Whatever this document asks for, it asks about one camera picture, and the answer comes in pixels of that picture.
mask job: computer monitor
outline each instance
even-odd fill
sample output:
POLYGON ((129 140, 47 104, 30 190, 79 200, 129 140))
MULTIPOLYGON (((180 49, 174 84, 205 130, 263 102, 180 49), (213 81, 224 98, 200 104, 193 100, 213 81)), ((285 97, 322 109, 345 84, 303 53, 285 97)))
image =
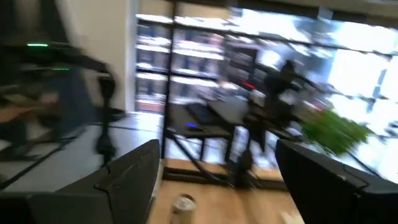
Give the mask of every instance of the computer monitor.
POLYGON ((253 90, 254 67, 256 66, 258 49, 255 45, 232 43, 229 46, 229 64, 227 79, 245 90, 253 90))

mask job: green light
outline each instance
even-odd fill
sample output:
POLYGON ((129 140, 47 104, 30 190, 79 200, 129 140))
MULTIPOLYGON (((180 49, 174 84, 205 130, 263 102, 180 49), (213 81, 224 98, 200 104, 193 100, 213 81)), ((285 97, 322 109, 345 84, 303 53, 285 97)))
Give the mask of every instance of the green light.
POLYGON ((48 44, 27 44, 29 47, 48 47, 48 44))

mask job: wooden desk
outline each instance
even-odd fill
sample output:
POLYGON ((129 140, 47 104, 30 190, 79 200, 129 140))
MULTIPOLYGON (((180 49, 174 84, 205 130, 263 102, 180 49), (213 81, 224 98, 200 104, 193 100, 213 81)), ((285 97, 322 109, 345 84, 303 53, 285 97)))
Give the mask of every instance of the wooden desk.
MULTIPOLYGON (((184 168, 190 166, 188 161, 174 160, 173 163, 174 167, 178 164, 184 168)), ((216 169, 213 164, 206 164, 205 167, 216 169)), ((215 185, 163 181, 147 223, 169 224, 172 204, 180 194, 189 194, 196 200, 193 224, 283 224, 281 212, 293 215, 298 213, 288 192, 245 191, 215 185)))

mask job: green plant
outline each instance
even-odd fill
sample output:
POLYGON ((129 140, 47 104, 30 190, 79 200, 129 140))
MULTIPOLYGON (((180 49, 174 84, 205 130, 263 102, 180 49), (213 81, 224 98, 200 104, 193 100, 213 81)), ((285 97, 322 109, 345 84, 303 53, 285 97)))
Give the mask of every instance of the green plant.
POLYGON ((317 112, 313 119, 302 124, 303 134, 310 144, 319 145, 327 154, 340 156, 361 143, 367 143, 367 127, 342 118, 332 110, 317 112))

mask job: keyboard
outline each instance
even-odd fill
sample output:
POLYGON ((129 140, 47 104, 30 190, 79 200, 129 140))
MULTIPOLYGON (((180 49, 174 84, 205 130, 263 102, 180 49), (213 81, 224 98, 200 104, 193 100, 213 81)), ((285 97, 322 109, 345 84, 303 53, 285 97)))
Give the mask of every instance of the keyboard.
POLYGON ((217 125, 221 119, 217 114, 210 111, 207 106, 200 103, 185 105, 185 109, 200 125, 217 125))

